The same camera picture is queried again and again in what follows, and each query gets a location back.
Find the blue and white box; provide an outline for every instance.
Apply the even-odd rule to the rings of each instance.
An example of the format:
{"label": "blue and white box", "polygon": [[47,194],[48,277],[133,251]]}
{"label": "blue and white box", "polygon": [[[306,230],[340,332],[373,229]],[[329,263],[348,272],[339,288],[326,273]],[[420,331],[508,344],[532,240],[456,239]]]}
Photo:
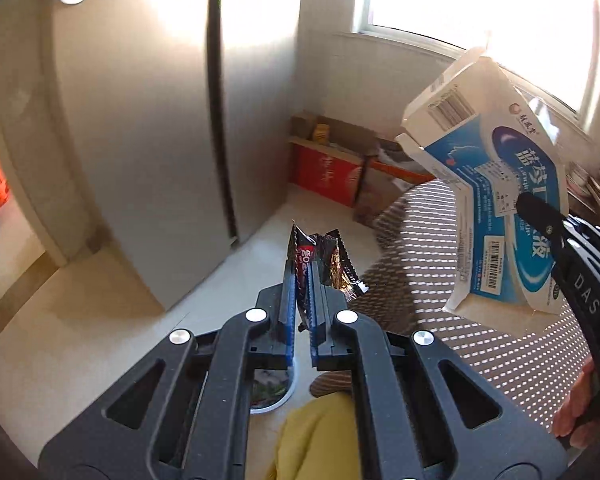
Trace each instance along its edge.
{"label": "blue and white box", "polygon": [[516,212],[530,191],[568,214],[564,167],[499,65],[467,51],[407,106],[397,140],[456,196],[458,264],[445,310],[515,336],[555,322],[564,298],[547,239]]}

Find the cardboard box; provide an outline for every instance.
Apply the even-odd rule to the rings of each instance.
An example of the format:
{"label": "cardboard box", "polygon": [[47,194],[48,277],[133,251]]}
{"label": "cardboard box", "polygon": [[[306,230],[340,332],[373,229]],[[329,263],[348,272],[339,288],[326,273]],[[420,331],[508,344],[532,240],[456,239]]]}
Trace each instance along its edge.
{"label": "cardboard box", "polygon": [[363,171],[353,219],[373,227],[374,220],[408,190],[433,178],[430,174],[412,173],[378,160],[369,160]]}
{"label": "cardboard box", "polygon": [[311,139],[317,124],[317,116],[310,112],[301,112],[291,116],[291,135],[301,139]]}
{"label": "cardboard box", "polygon": [[555,322],[563,298],[548,241],[516,211],[520,192],[568,214],[564,168],[500,67],[467,51],[404,113],[404,151],[456,196],[458,264],[445,310],[522,337]]}
{"label": "cardboard box", "polygon": [[322,115],[316,117],[316,123],[329,125],[329,142],[333,144],[342,146],[361,156],[378,153],[378,135],[369,128]]}
{"label": "cardboard box", "polygon": [[363,158],[317,142],[290,137],[289,181],[352,207],[362,174]]}

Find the person's hand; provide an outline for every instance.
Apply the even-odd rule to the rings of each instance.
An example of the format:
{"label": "person's hand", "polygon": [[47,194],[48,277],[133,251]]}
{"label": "person's hand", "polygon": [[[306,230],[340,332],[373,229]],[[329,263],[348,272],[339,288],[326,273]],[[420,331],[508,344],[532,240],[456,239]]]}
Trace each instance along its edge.
{"label": "person's hand", "polygon": [[575,431],[573,430],[577,418],[587,411],[591,402],[591,378],[595,370],[593,359],[587,358],[571,392],[555,414],[552,425],[552,432],[555,436],[567,436],[573,431],[570,444],[580,449],[587,447],[600,430],[600,420],[592,420]]}

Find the white wall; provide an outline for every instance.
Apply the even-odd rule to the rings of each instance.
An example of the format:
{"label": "white wall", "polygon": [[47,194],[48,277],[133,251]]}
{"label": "white wall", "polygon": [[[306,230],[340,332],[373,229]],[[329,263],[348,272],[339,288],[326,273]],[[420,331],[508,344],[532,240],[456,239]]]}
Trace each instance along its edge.
{"label": "white wall", "polygon": [[395,128],[451,60],[351,34],[353,7],[354,0],[302,0],[299,107],[376,131]]}
{"label": "white wall", "polygon": [[[353,13],[354,0],[302,0],[297,108],[378,132],[395,131],[404,107],[452,60],[395,41],[352,34]],[[600,104],[588,138],[566,121],[554,122],[561,131],[562,160],[597,169]]]}

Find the window frame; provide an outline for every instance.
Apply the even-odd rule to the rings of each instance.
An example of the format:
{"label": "window frame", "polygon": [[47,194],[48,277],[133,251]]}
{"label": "window frame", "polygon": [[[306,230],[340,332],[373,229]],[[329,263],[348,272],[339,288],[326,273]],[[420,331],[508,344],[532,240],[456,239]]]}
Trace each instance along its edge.
{"label": "window frame", "polygon": [[[356,12],[354,32],[384,40],[397,41],[398,43],[407,44],[427,52],[433,52],[453,60],[458,59],[466,52],[466,49],[464,48],[437,38],[431,38],[429,36],[424,36],[423,34],[417,34],[416,32],[409,32],[398,28],[373,25],[371,1],[372,0],[360,0],[360,6]],[[597,0],[596,5],[594,6],[593,38],[589,75],[587,77],[587,84],[580,104],[580,109],[578,111],[574,110],[551,93],[499,64],[500,68],[507,74],[514,86],[521,89],[523,92],[540,98],[552,113],[557,114],[562,120],[571,123],[572,126],[585,136],[591,125],[593,113],[600,94],[600,0]]]}

